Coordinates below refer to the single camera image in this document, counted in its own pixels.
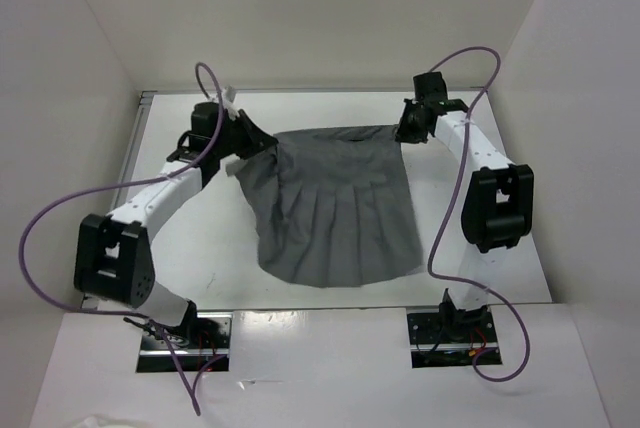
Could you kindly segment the grey pleated skirt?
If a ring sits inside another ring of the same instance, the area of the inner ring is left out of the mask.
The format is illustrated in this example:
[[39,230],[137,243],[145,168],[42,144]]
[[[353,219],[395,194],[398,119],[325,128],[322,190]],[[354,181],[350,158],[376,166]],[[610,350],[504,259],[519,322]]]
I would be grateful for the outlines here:
[[281,132],[227,168],[251,207],[258,264],[290,284],[352,288],[423,265],[408,176],[392,125]]

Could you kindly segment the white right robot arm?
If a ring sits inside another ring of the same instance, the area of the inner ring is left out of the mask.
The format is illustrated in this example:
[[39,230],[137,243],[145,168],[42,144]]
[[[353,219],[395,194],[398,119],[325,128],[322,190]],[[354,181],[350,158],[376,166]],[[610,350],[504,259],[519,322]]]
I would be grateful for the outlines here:
[[429,139],[462,169],[466,249],[447,277],[438,328],[462,340],[486,311],[495,268],[531,229],[534,175],[497,152],[459,100],[408,100],[396,125],[281,132],[236,171],[256,219],[259,266],[290,284],[359,288],[432,271],[402,149]]

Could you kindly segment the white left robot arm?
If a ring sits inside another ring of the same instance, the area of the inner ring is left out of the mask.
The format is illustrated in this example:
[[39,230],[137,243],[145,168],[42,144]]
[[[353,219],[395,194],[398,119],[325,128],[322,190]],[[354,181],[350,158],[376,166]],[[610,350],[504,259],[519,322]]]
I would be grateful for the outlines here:
[[156,280],[151,244],[164,224],[218,173],[223,159],[248,160],[276,146],[244,111],[231,113],[202,102],[191,127],[167,157],[157,182],[106,215],[90,214],[79,227],[74,286],[77,290],[135,309],[142,329],[176,347],[196,343],[213,325],[199,318],[196,304]]

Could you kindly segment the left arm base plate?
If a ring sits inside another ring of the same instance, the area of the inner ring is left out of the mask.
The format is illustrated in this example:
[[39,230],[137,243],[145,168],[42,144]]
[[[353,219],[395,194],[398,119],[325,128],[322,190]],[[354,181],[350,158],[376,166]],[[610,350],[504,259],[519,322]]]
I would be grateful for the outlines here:
[[[206,372],[227,372],[230,364],[230,344],[232,334],[232,312],[200,312],[202,325],[198,334],[190,341],[167,333],[171,346],[184,372],[196,374],[200,369]],[[169,373],[176,367],[165,340],[151,327],[142,329],[137,358],[137,373]]]

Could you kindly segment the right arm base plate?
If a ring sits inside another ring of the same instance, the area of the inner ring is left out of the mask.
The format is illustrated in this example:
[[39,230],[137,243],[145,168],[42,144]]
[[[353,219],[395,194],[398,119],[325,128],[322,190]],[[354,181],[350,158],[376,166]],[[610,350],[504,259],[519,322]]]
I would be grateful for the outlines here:
[[413,369],[501,365],[498,337],[490,311],[466,325],[446,328],[436,308],[413,309],[406,313]]

